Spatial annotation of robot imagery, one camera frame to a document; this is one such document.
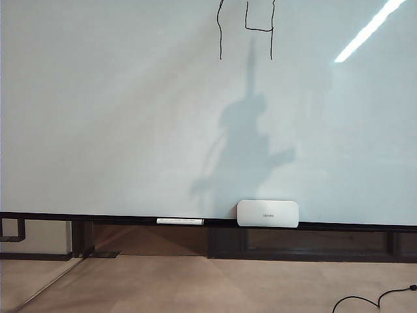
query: white device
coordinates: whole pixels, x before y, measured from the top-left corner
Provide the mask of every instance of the white device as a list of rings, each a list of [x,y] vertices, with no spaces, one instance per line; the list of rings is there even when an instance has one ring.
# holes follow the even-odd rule
[[[237,205],[239,226],[298,226],[298,204],[294,201],[242,200]]]

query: white surface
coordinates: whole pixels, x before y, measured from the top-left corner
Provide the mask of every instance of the white surface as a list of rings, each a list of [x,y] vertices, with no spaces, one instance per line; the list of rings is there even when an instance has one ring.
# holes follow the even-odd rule
[[[239,226],[298,226],[298,204],[294,201],[242,200],[237,204]]]
[[[417,1],[3,0],[2,210],[417,225]],[[250,26],[270,23],[270,1]]]

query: black cable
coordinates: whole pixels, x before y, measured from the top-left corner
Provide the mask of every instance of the black cable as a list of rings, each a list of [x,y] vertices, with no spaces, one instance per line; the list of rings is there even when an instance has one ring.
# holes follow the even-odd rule
[[[394,290],[388,290],[386,292],[384,292],[382,295],[379,296],[378,298],[378,303],[375,303],[369,299],[363,298],[363,297],[359,297],[357,295],[350,295],[348,297],[344,297],[342,299],[340,299],[334,306],[333,306],[333,311],[332,313],[334,313],[336,311],[336,307],[339,305],[340,302],[346,300],[346,299],[359,299],[359,300],[364,300],[366,302],[371,303],[372,305],[376,306],[377,308],[381,308],[381,299],[382,297],[384,297],[385,295],[388,295],[389,293],[392,292],[401,292],[401,291],[407,291],[407,290],[412,290],[412,291],[416,291],[417,290],[417,285],[411,285],[408,288],[404,288],[404,289],[394,289]]]

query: beige floor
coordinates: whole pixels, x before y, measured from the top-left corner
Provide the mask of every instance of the beige floor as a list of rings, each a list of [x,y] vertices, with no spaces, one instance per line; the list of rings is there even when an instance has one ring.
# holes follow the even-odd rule
[[[16,308],[77,262],[0,260],[1,311]]]
[[[323,313],[345,295],[376,299],[416,282],[417,264],[119,256],[84,261],[21,312]],[[352,300],[338,312],[377,310]],[[381,312],[417,312],[417,291],[387,296]]]

